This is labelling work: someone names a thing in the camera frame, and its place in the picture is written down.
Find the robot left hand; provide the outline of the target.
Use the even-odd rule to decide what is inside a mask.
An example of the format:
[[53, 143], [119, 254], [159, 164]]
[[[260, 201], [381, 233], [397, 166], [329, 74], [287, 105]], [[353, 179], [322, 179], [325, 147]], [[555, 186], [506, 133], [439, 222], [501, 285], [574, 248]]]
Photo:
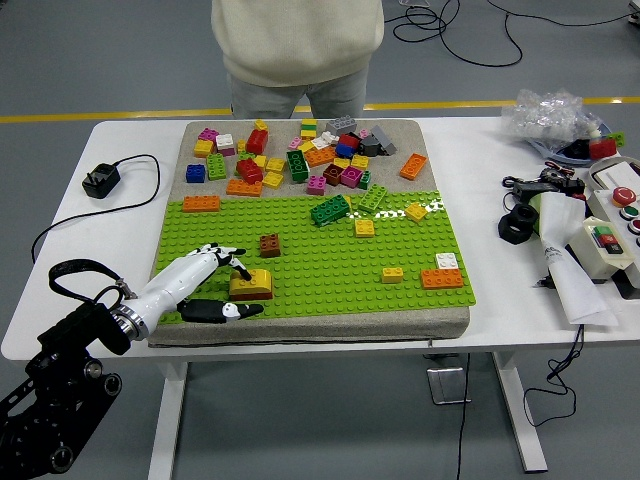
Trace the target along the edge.
[[193, 299], [189, 296], [220, 267], [229, 266], [244, 280], [252, 278], [238, 259], [244, 249], [206, 244], [173, 260], [140, 291], [125, 300], [118, 313], [133, 322], [146, 335], [155, 331], [162, 315], [177, 312], [185, 322], [225, 324], [264, 311], [259, 304], [234, 304], [220, 300]]

